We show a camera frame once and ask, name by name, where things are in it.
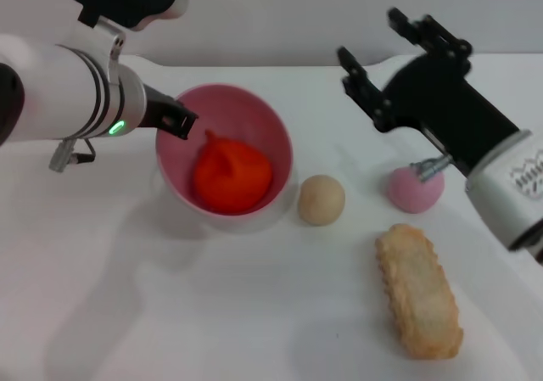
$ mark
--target red toy pepper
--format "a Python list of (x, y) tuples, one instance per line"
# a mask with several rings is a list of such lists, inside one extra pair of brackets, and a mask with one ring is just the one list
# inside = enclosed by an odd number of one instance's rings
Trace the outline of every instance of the red toy pepper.
[(213, 211), (233, 214), (254, 207), (272, 183), (272, 164), (246, 143), (217, 137), (207, 131), (208, 142), (194, 169), (198, 196)]

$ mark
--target pink bowl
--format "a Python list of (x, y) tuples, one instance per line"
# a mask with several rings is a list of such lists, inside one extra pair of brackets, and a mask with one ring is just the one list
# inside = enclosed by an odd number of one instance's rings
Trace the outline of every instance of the pink bowl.
[[(270, 205), (284, 190), (293, 166), (293, 150), (287, 128), (275, 111), (253, 93), (225, 84), (195, 87), (177, 98), (199, 115), (187, 141), (158, 131), (156, 153), (166, 183), (179, 199), (209, 216), (253, 215)], [(193, 190), (193, 168), (205, 145), (205, 130), (217, 136), (239, 139), (266, 154), (273, 180), (266, 196), (252, 209), (239, 214), (220, 214), (202, 202)]]

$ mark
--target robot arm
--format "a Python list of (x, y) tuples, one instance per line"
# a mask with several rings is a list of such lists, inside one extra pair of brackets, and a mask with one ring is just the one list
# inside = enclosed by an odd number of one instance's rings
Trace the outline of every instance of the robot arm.
[[(0, 35), (0, 144), (58, 139), (50, 167), (94, 160), (89, 139), (159, 128), (187, 139), (196, 114), (144, 85), (119, 64), (125, 33), (106, 18), (134, 30), (154, 19), (178, 17), (188, 0), (76, 0), (80, 20), (57, 46)], [(90, 154), (74, 154), (84, 139)]]
[(418, 129), (442, 153), (424, 162), (426, 181), (448, 164), (466, 178), (467, 196), (509, 250), (529, 247), (543, 263), (543, 135), (519, 131), (465, 80), (471, 45), (432, 17), (410, 23), (398, 9), (391, 27), (425, 53), (398, 71), (381, 92), (346, 49), (338, 51), (348, 75), (344, 89), (380, 132)]

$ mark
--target bread roll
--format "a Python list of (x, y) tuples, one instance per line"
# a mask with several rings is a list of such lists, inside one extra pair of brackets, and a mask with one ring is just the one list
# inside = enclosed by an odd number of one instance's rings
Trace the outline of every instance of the bread roll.
[(422, 231), (399, 224), (378, 238), (376, 247), (390, 309), (409, 354), (430, 360), (456, 356), (463, 330), (434, 245)]

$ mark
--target white backdrop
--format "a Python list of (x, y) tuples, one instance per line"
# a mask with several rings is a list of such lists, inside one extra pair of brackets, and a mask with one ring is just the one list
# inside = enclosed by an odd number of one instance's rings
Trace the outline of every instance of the white backdrop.
[[(369, 64), (410, 51), (386, 24), (391, 5), (431, 13), (479, 52), (543, 51), (543, 0), (191, 0), (188, 13), (130, 35), (128, 53), (161, 64), (335, 64), (340, 44)], [(71, 0), (0, 0), (0, 31), (57, 42)]]

